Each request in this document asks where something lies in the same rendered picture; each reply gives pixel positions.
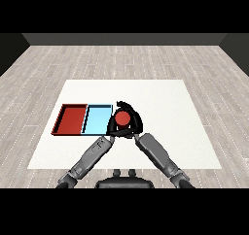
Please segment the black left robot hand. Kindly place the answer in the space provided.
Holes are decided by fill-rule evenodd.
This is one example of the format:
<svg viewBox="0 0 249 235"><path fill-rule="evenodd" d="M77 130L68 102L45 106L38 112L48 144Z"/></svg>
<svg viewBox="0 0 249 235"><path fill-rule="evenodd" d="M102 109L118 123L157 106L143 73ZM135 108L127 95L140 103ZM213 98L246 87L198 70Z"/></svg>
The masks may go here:
<svg viewBox="0 0 249 235"><path fill-rule="evenodd" d="M113 137L118 137L117 136L117 132L121 131L123 129L119 129L118 128L117 123L115 121L115 115L116 114L114 114L113 116L111 116L110 119L109 119L109 122L108 122L108 125L107 125L107 132L106 132L106 134L110 135L110 136L113 136Z"/></svg>

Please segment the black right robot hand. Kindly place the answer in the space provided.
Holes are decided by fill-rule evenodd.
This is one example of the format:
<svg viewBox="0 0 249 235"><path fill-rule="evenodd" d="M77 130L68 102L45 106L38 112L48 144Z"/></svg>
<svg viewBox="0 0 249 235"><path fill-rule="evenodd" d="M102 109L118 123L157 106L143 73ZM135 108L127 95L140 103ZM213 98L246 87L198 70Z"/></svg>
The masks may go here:
<svg viewBox="0 0 249 235"><path fill-rule="evenodd" d="M130 115L130 127L124 130L118 131L118 137L132 137L143 132L143 122L141 116L126 102L118 101L117 106L127 111Z"/></svg>

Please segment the red can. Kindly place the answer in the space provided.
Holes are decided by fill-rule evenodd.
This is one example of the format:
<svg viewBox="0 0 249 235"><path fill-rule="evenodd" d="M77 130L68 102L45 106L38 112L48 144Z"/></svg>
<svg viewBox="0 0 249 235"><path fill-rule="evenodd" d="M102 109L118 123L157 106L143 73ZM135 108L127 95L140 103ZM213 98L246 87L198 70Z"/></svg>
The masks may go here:
<svg viewBox="0 0 249 235"><path fill-rule="evenodd" d="M130 123L130 115L126 111L119 111L115 115L115 121L119 129L128 128Z"/></svg>

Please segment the light blue shallow open box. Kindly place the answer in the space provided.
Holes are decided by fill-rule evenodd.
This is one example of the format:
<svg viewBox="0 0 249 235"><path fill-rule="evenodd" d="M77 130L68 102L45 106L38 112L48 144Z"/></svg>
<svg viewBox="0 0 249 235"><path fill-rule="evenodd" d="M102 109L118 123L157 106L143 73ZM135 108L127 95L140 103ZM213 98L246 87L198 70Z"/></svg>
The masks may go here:
<svg viewBox="0 0 249 235"><path fill-rule="evenodd" d="M89 104L84 117L81 134L83 136L105 135L112 113L112 104Z"/></svg>

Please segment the red shallow open box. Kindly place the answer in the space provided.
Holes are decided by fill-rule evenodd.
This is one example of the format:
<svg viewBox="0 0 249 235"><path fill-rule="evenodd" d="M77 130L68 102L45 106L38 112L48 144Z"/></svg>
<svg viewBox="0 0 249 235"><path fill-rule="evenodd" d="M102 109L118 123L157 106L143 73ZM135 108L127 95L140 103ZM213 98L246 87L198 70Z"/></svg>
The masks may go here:
<svg viewBox="0 0 249 235"><path fill-rule="evenodd" d="M87 104L63 104L53 126L54 136L80 136Z"/></svg>

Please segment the dark grey robot body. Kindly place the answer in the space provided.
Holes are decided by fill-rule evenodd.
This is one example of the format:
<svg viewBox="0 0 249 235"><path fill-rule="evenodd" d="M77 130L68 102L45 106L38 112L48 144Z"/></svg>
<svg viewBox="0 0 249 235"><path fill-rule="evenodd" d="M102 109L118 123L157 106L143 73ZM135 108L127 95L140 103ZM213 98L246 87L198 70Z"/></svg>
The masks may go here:
<svg viewBox="0 0 249 235"><path fill-rule="evenodd" d="M115 169L113 176L98 181L95 188L154 188L151 181L138 178L134 169L128 170L128 176L122 177L121 170Z"/></svg>

